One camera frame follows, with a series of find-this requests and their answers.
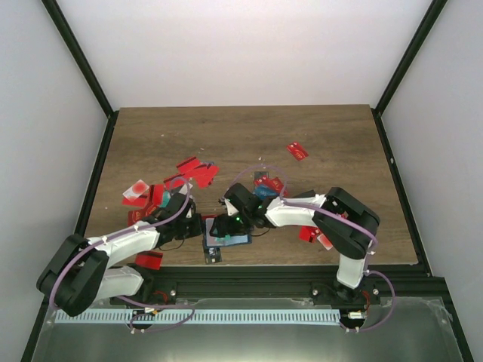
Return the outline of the teal VIP card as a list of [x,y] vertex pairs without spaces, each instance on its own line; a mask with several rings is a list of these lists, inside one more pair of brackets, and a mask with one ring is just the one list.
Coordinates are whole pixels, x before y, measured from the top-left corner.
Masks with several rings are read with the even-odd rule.
[[226,235],[224,237],[215,237],[215,236],[209,235],[207,238],[207,245],[214,245],[214,246],[226,245],[229,243],[229,241],[230,241],[229,235]]

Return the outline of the navy blue card holder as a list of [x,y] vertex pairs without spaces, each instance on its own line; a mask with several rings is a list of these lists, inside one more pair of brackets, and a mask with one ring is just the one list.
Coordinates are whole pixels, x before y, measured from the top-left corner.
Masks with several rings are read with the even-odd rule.
[[203,237],[203,245],[205,248],[234,247],[252,243],[252,237],[250,235],[227,235],[223,238],[214,237],[210,235],[213,224],[214,218],[205,219],[205,233]]

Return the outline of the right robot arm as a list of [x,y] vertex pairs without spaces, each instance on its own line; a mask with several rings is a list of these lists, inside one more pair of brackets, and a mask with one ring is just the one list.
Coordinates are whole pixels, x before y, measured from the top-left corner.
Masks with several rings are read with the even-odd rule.
[[246,235],[255,228],[305,226],[318,229],[340,254],[336,297],[354,303],[362,295],[367,258],[377,244],[379,216],[346,190],[333,187],[326,194],[313,191],[299,198],[282,193],[260,198],[235,183],[223,197],[226,212],[214,218],[210,236]]

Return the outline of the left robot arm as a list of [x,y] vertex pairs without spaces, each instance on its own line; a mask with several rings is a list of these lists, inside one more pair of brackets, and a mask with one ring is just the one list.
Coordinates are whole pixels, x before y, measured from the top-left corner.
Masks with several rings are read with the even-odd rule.
[[152,272],[136,264],[119,263],[171,241],[201,234],[202,216],[196,213],[194,201],[176,193],[165,207],[130,227],[100,237],[67,237],[38,277],[36,287],[52,307],[71,317],[101,299],[118,296],[144,305],[154,296]]

